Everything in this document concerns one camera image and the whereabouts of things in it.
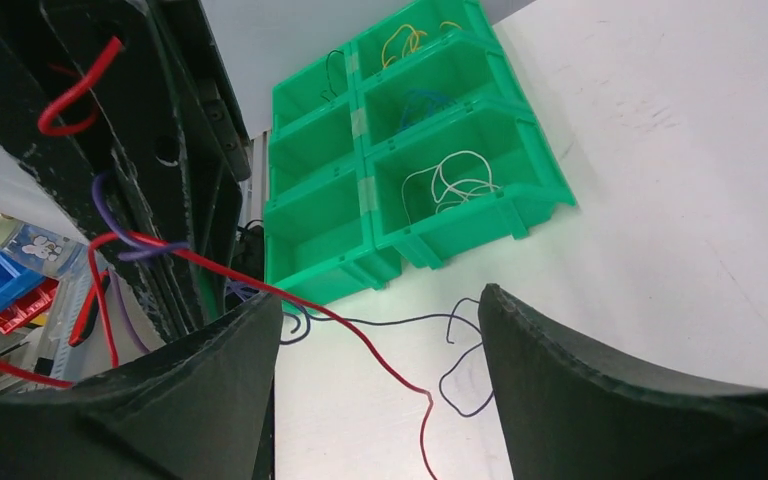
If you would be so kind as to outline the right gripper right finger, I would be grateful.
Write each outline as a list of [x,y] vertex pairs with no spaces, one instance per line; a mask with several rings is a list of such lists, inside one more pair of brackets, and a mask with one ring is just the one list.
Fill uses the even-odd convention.
[[768,389],[631,356],[496,284],[484,352],[517,479],[768,479]]

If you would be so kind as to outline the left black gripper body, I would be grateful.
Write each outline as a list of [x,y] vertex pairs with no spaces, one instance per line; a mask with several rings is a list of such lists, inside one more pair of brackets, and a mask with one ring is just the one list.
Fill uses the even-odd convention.
[[246,129],[201,1],[0,1],[0,147],[86,238],[229,265]]

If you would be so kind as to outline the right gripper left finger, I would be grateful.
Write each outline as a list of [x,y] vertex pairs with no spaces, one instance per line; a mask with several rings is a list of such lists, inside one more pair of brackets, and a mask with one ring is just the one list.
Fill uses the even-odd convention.
[[0,479],[269,479],[282,330],[261,294],[69,389],[0,396]]

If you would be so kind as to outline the red storage bin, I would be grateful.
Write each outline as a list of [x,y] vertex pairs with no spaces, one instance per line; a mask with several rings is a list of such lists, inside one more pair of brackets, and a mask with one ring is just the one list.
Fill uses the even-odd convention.
[[59,282],[46,279],[0,313],[0,332],[10,334],[45,314],[54,302]]

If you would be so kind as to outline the green plastic compartment bin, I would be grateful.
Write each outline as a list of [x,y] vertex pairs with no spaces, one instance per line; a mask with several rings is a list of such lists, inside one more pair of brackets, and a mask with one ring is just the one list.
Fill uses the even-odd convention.
[[574,194],[477,1],[415,1],[276,85],[265,279],[325,305],[526,237]]

